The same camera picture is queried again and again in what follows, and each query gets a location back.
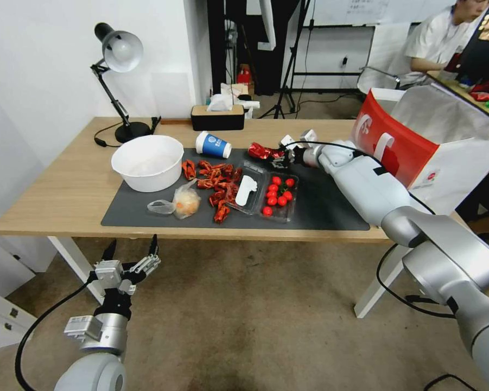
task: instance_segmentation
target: crayfish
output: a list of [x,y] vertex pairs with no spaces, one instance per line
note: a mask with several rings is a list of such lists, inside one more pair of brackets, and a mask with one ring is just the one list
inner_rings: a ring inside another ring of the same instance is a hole
[[[182,164],[183,172],[186,179],[190,180],[196,177],[195,165],[191,160],[187,160]],[[214,189],[214,193],[209,197],[208,202],[212,207],[217,208],[213,217],[216,223],[222,223],[228,214],[230,208],[226,203],[234,203],[239,186],[237,183],[243,175],[243,169],[233,169],[231,164],[218,164],[212,166],[206,160],[200,160],[197,163],[199,175],[204,176],[203,179],[197,181],[199,189]]]

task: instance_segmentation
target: lamp arm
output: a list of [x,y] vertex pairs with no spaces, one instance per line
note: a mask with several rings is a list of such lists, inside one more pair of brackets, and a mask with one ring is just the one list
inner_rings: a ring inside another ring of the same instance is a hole
[[96,77],[99,80],[99,83],[107,93],[107,95],[110,98],[110,103],[112,103],[112,106],[114,106],[114,109],[116,112],[119,114],[123,121],[123,126],[129,127],[130,122],[129,122],[129,114],[123,107],[123,105],[112,95],[112,92],[110,92],[109,88],[105,84],[105,81],[103,80],[103,74],[108,71],[110,68],[106,66],[102,66],[101,64],[104,62],[104,59],[101,59],[98,61],[96,64],[91,65],[92,72],[96,75]]

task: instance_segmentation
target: white plastic bowl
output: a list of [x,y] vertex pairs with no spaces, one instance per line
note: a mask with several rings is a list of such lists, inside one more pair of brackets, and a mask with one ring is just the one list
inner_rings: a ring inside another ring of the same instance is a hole
[[173,185],[181,176],[183,145],[175,138],[150,135],[124,143],[112,155],[112,169],[140,192]]

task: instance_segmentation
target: white t-shirt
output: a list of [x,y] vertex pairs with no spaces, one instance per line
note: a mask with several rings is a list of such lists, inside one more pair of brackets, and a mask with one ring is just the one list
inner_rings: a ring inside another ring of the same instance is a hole
[[467,46],[481,18],[471,23],[452,23],[452,7],[423,21],[407,38],[393,59],[388,72],[400,76],[401,85],[420,83],[426,76],[411,71],[411,58],[422,58],[442,64],[449,62],[456,49]]

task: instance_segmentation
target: wooden table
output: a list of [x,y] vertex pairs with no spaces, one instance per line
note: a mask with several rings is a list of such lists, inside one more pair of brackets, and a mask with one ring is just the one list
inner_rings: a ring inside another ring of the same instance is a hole
[[[139,121],[150,123],[149,119]],[[380,228],[369,231],[260,230],[221,228],[162,228],[102,226],[101,220],[122,183],[110,165],[114,148],[102,148],[93,141],[94,133],[118,122],[116,118],[94,118],[63,153],[43,172],[35,183],[0,219],[0,235],[48,236],[63,258],[82,281],[86,281],[90,263],[72,237],[143,238],[158,234],[159,238],[232,239],[257,241],[331,241],[384,242]],[[305,119],[247,119],[244,130],[213,132],[235,148],[247,148],[252,141],[274,147],[286,134],[293,137],[314,129],[321,140],[346,140],[354,121]],[[160,125],[158,134],[170,135],[185,147],[193,147],[198,133],[191,125]],[[102,133],[109,143],[116,143],[113,130]],[[407,249],[396,251],[386,261],[382,277],[390,284],[402,270],[401,256]],[[90,291],[100,302],[104,291],[96,281]],[[363,317],[382,296],[376,280],[360,299],[355,310]]]
[[434,84],[440,87],[440,89],[450,92],[453,95],[463,99],[468,104],[474,106],[475,108],[481,110],[485,114],[489,114],[489,108],[485,106],[485,102],[478,102],[470,94],[460,87],[460,84],[456,80],[442,80],[439,78],[439,71],[427,72],[427,75],[434,80]]

